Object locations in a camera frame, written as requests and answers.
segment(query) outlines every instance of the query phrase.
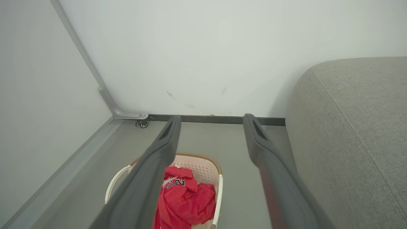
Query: floor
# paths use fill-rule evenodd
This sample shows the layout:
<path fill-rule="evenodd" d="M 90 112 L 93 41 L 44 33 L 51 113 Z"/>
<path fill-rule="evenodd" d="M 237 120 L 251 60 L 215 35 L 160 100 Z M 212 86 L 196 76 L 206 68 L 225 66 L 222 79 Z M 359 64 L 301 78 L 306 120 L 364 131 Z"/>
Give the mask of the floor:
<path fill-rule="evenodd" d="M 65 191 L 57 207 L 45 213 L 34 228 L 85 229 L 104 204 L 106 188 L 115 173 L 138 158 L 164 127 L 149 122 L 145 129 L 124 121 Z M 264 126 L 286 162 L 295 161 L 284 126 Z M 243 126 L 236 124 L 183 123 L 177 152 L 214 158 L 223 171 L 223 199 L 217 228 L 271 228 L 266 199 L 257 167 L 247 152 Z"/>

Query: crumpled fabric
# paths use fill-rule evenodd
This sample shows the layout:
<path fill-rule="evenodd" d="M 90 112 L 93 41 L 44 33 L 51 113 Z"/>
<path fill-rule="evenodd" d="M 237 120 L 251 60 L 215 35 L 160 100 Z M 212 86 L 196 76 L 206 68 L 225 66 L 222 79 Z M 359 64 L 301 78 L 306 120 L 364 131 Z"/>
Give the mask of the crumpled fabric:
<path fill-rule="evenodd" d="M 213 219 L 216 200 L 213 185 L 198 184 L 192 171 L 168 167 L 164 180 L 169 181 L 160 192 L 153 229 L 190 229 L 191 225 Z"/>

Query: laundry basket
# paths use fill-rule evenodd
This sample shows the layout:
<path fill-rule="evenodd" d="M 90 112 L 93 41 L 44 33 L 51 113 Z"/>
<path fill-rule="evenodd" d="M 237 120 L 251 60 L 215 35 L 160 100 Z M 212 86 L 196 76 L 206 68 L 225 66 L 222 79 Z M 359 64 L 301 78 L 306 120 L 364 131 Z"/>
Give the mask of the laundry basket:
<path fill-rule="evenodd" d="M 110 181 L 110 184 L 107 188 L 106 195 L 105 195 L 105 204 L 110 199 L 110 195 L 112 193 L 113 186 L 115 185 L 117 179 L 126 171 L 129 171 L 133 168 L 133 166 L 137 163 L 138 159 L 136 159 L 132 164 L 122 168 L 120 171 L 116 173 L 113 179 Z M 172 165 L 177 165 L 179 167 L 187 168 L 192 170 L 192 174 L 194 178 L 199 183 L 207 183 L 215 186 L 216 191 L 216 207 L 215 207 L 215 215 L 213 218 L 212 224 L 205 224 L 207 225 L 206 228 L 208 229 L 215 229 L 218 224 L 219 219 L 219 212 L 221 210 L 221 202 L 222 202 L 222 191 L 223 191 L 223 177 L 222 177 L 222 169 L 219 164 L 212 158 L 197 155 L 197 154 L 177 154 L 175 156 L 175 160 Z M 196 225 L 192 226 L 192 228 L 204 228 L 203 225 Z"/>

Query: metal frame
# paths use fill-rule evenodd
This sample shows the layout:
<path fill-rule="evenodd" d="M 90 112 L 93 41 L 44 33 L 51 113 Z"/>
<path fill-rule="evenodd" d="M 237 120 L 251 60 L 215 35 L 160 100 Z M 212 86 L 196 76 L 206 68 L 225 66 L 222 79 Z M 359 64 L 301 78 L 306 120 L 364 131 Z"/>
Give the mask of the metal frame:
<path fill-rule="evenodd" d="M 143 120 L 146 119 L 149 115 L 144 112 L 131 112 L 121 109 L 115 100 L 113 99 L 112 95 L 110 94 L 109 90 L 106 87 L 105 82 L 102 79 L 99 71 L 97 70 L 95 64 L 93 63 L 92 59 L 90 58 L 88 52 L 86 51 L 82 41 L 79 39 L 78 34 L 76 33 L 75 29 L 73 28 L 71 22 L 68 19 L 65 11 L 62 8 L 61 3 L 59 0 L 50 0 L 52 5 L 54 6 L 59 18 L 61 19 L 63 25 L 65 26 L 69 36 L 71 37 L 72 41 L 74 42 L 76 48 L 78 49 L 79 53 L 81 54 L 83 60 L 85 61 L 86 65 L 88 66 L 90 72 L 92 72 L 95 80 L 99 84 L 99 93 L 101 94 L 103 100 L 109 107 L 113 117 L 115 119 L 132 119 L 132 120 Z"/>

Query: gray sofa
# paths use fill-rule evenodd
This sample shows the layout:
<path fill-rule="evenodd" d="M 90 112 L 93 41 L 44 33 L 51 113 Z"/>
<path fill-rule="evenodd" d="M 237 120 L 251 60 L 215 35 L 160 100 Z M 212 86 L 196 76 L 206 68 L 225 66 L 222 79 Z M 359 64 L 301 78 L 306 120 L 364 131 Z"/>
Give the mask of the gray sofa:
<path fill-rule="evenodd" d="M 313 66 L 286 125 L 298 174 L 337 228 L 406 228 L 407 57 Z"/>

